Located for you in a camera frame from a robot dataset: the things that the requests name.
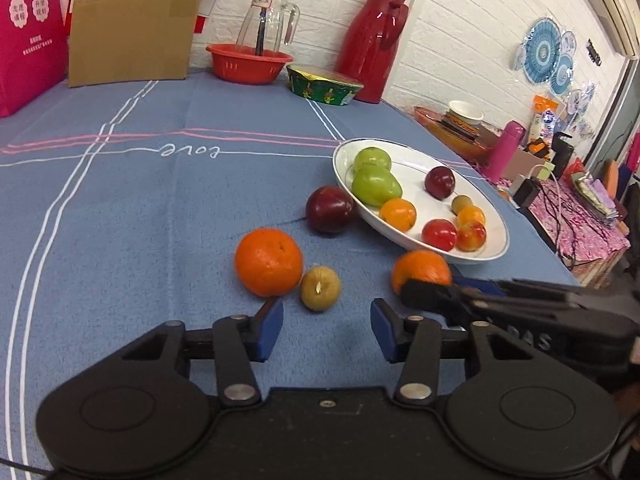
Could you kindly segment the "large orange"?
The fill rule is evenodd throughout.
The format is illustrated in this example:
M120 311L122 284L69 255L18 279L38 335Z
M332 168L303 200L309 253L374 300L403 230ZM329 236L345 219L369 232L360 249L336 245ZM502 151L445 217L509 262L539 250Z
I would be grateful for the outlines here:
M410 280L448 286L452 283L452 274L446 260L437 252L414 250L398 258L390 274L397 295Z
M296 289L304 272L304 256L296 241L277 229L246 234L234 254L236 276L262 298L284 296Z

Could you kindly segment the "black straw in pitcher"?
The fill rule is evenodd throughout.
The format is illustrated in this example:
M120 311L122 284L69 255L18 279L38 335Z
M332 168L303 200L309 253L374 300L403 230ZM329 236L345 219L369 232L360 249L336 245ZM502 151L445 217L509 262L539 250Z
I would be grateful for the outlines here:
M262 10L260 10L257 38L255 44L255 54L259 56L262 56L264 54L267 14L267 8L262 8Z

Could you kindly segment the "blue paper fan decoration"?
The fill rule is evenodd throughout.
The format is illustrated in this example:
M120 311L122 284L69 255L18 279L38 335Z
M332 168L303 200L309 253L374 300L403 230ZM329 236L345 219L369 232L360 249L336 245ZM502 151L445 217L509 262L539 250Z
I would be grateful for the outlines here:
M548 84L554 96L572 85L578 43L574 32L545 16L537 20L516 47L511 70L522 72L534 86Z

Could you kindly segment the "green apple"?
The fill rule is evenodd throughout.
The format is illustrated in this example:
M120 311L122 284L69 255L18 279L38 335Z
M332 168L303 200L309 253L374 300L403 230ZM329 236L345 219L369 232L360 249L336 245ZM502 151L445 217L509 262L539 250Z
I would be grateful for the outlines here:
M356 155L352 166L355 172L364 166L375 166L390 171L390 168L392 168L392 160L390 159L390 155L382 150L382 148L369 146Z
M361 203L381 208L389 200L402 197L402 188L390 170L363 165L352 179L352 194Z

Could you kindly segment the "magenta gift bag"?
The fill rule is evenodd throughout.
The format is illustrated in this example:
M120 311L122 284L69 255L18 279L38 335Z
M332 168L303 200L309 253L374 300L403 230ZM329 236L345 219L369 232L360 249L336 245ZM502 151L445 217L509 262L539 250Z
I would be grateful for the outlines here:
M68 47L60 0L1 0L1 115L61 82Z

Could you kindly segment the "pink patterned side tablecloth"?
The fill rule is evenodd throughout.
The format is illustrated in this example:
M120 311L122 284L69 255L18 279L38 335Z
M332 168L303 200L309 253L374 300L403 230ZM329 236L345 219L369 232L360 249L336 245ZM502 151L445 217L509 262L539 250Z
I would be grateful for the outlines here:
M528 206L551 249L582 286L603 288L611 281L630 244L618 226L605 226L578 202L563 181L542 181Z

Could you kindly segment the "stacked white bowls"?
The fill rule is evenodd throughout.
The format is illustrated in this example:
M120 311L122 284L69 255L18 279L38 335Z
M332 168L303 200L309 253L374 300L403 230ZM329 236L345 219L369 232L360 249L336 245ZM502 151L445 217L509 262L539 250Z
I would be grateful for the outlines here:
M484 120L484 113L475 105L461 100L452 100L448 103L446 116L458 124L465 124L476 128Z

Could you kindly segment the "green foil bowl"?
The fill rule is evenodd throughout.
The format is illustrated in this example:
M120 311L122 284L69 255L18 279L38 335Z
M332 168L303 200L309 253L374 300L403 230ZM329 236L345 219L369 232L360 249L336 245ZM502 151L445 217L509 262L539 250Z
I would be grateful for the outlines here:
M357 79L312 65L291 63L286 71L292 92L318 103L345 106L363 88Z

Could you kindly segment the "blue striped tablecloth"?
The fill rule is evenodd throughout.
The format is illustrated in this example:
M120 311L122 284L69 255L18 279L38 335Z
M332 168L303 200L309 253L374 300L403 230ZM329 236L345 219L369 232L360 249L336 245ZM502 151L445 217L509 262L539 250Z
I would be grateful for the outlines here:
M296 241L306 266L328 266L343 290L314 314L284 298L282 332L254 368L262 394L314 390L315 434L349 444L367 424L364 397L393 391L370 325L375 298L396 304L400 248L366 222L322 236L305 205L334 182L348 140L390 140L480 177L387 104L344 107L294 96L282 82L179 81L70 89L58 84L1 123L1 474L50 469L36 413L57 386L156 326L189 330L262 304L233 257L260 228Z

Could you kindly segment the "brown longan fruit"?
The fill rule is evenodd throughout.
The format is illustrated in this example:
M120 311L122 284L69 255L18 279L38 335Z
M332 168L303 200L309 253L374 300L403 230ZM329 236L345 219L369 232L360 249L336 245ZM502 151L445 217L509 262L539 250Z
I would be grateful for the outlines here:
M312 312L324 312L332 308L341 292L340 277L327 266L314 266L300 282L300 300Z
M457 216L465 207L473 206L473 201L466 195L457 195L450 204L451 211Z

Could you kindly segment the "small orange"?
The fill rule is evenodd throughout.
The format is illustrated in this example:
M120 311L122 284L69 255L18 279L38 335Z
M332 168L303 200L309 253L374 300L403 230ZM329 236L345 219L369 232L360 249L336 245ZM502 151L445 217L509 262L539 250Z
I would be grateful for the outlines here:
M392 198L380 208L378 218L400 232L408 232L416 224L416 207L403 198Z
M482 226L486 226L486 217L480 207L468 205L459 210L457 213L457 225L465 226L470 222L477 222Z

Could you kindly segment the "glass pitcher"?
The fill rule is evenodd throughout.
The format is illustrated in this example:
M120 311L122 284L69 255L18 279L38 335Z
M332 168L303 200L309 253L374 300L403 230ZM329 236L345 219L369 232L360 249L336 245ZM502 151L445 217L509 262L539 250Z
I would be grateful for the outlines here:
M268 9L264 52L280 52L282 46L292 44L300 18L299 7L291 0L252 0L235 45L249 47L255 53L259 14L262 8Z

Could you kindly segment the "dark plum back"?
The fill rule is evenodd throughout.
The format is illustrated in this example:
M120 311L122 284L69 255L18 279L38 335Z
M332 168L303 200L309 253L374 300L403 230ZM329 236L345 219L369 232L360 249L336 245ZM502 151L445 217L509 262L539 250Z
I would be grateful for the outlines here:
M309 225L322 234L338 234L345 231L356 219L357 211L352 198L341 188L325 185L308 197L306 219Z

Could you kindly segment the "red apple small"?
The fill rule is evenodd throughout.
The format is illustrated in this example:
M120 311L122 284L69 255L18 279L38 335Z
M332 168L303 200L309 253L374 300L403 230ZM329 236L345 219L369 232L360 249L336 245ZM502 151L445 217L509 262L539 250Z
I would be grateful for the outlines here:
M482 222L471 220L458 227L456 247L462 252L477 252L486 243L487 233Z

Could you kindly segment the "dark plum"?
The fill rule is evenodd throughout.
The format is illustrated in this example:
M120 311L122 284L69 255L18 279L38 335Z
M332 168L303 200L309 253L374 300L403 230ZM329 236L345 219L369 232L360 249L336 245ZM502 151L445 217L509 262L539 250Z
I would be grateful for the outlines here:
M446 200L456 186L456 178L446 166L434 167L424 179L425 191L436 200Z
M345 231L356 219L357 211L352 198L341 188L325 185L308 197L306 219L309 225L322 234L338 234Z

